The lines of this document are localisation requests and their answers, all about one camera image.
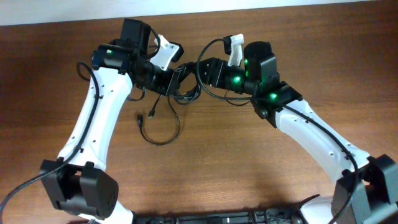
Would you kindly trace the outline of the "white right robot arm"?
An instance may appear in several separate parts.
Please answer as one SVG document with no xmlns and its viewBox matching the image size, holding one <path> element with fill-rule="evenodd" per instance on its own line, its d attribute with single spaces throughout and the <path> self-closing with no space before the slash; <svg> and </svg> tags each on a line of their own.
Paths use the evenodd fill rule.
<svg viewBox="0 0 398 224">
<path fill-rule="evenodd" d="M 335 189 L 316 195 L 298 212 L 305 223 L 382 223 L 397 220 L 397 163 L 373 157 L 338 134 L 277 71 L 268 42 L 227 47 L 237 62 L 198 57 L 195 75 L 201 87 L 231 90 L 248 100 L 256 114 L 301 145 L 326 172 Z"/>
</svg>

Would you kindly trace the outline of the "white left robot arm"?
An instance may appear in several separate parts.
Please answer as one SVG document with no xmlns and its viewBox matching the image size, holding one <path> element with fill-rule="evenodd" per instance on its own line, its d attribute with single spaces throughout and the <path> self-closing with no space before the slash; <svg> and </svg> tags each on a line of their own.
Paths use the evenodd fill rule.
<svg viewBox="0 0 398 224">
<path fill-rule="evenodd" d="M 125 19 L 121 35 L 101 44 L 87 69 L 90 87 L 70 138 L 55 161 L 40 166 L 42 184 L 57 210 L 96 223 L 132 223 L 106 173 L 108 147 L 123 104 L 134 87 L 168 95 L 178 88 L 169 67 L 183 54 L 148 24 Z"/>
</svg>

